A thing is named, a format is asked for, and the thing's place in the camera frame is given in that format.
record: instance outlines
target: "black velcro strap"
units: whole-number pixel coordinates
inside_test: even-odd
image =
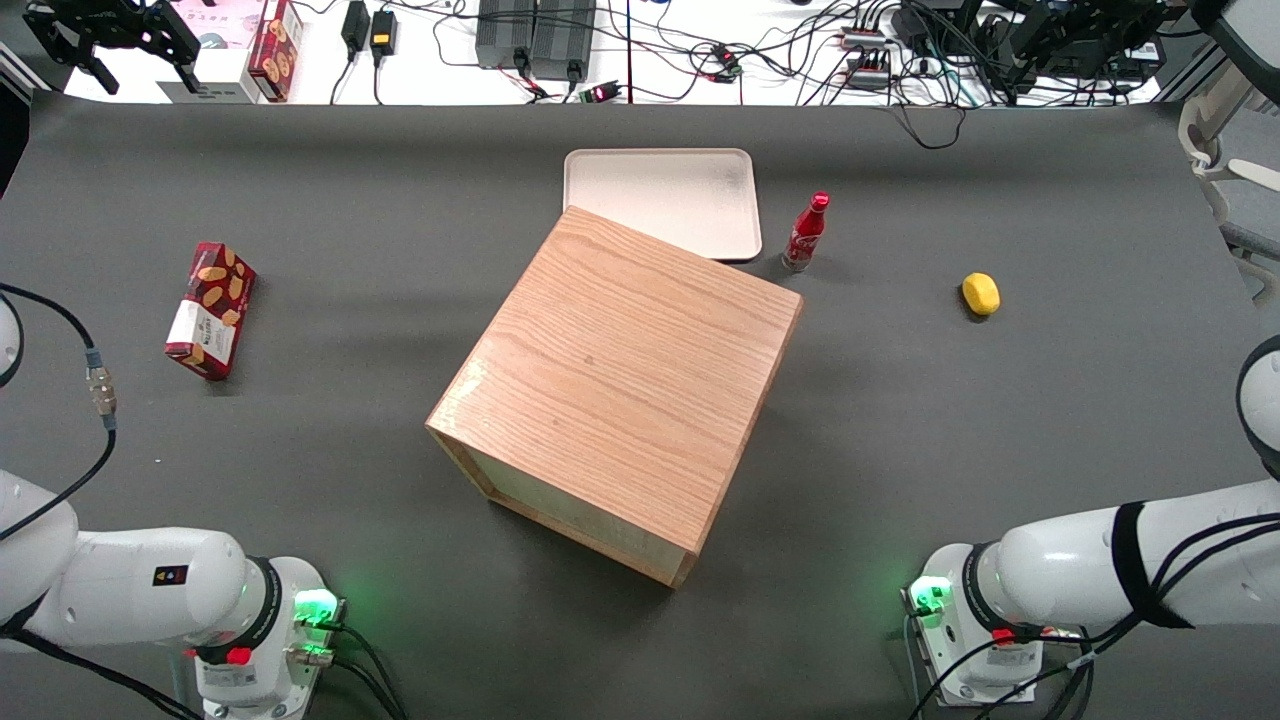
[[[262,571],[262,582],[266,583],[266,597],[262,598],[262,610],[257,614],[257,618],[248,626],[247,630],[239,634],[236,639],[229,643],[212,646],[212,647],[197,647],[196,655],[210,665],[225,665],[227,653],[232,648],[244,647],[248,650],[257,650],[257,646],[262,644],[266,635],[270,634],[271,628],[275,625],[275,618],[280,614],[280,575],[271,566],[271,561],[265,557],[252,557],[246,556],[246,560],[257,565]]]
[[[4,625],[0,625],[0,638],[18,637],[18,633],[22,630],[22,626],[26,625],[27,621],[36,615],[36,611],[40,610],[40,603],[45,602],[46,594],[49,593],[42,593],[40,597],[36,598],[36,602],[32,602],[27,607],[23,607],[22,610],[14,612],[13,618],[9,618],[9,620],[6,620]]]
[[[1115,523],[1111,525],[1111,565],[1116,579],[1129,598],[1129,605],[1138,618],[1158,628],[1194,628],[1172,610],[1165,607],[1151,587],[1147,566],[1142,561],[1142,547],[1138,544],[1138,516],[1144,502],[1129,502],[1116,509]]]

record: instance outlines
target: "green led light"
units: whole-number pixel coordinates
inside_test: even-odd
[[[328,623],[338,614],[338,597],[326,589],[302,591],[293,596],[293,619]]]
[[[942,606],[951,594],[951,580],[925,575],[911,583],[909,592],[922,615],[933,615],[942,611]]]

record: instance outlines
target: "coca-cola bottle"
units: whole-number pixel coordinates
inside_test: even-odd
[[[809,266],[809,260],[813,260],[813,249],[817,247],[818,238],[827,227],[828,202],[831,197],[826,192],[814,192],[809,206],[796,218],[796,224],[791,228],[791,240],[782,252],[782,264],[792,273],[804,270]]]

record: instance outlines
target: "gray mat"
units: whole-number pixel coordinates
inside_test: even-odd
[[[936,547],[1263,477],[1233,405],[1258,327],[1175,118],[983,111],[927,152],[870,109],[42,97],[0,277],[79,313],[116,377],[120,448],[76,498],[82,527],[209,527],[310,559],[415,719],[900,719],[896,592]],[[956,115],[913,119],[942,141]],[[554,223],[564,155],[609,146],[748,150],[767,250],[742,269],[806,299],[675,593],[485,503],[422,429]],[[828,236],[783,275],[818,188]],[[198,240],[264,278],[225,384],[161,355]],[[956,293],[972,270],[1005,297],[982,324]],[[0,457],[58,488],[101,432],[74,336],[22,313]],[[1277,639],[1142,629],[1100,662],[1089,717],[1271,716]],[[157,648],[92,656],[168,687]],[[0,674],[5,719],[155,716],[45,659],[0,655]],[[364,697],[330,673],[314,716],[378,716]]]

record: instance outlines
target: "yellow sponge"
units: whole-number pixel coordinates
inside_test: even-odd
[[[973,310],[974,315],[991,315],[996,310],[1000,310],[1000,288],[996,287],[996,281],[991,279],[991,275],[986,273],[970,273],[960,283],[960,290],[964,292],[964,301],[969,304],[969,309]]]

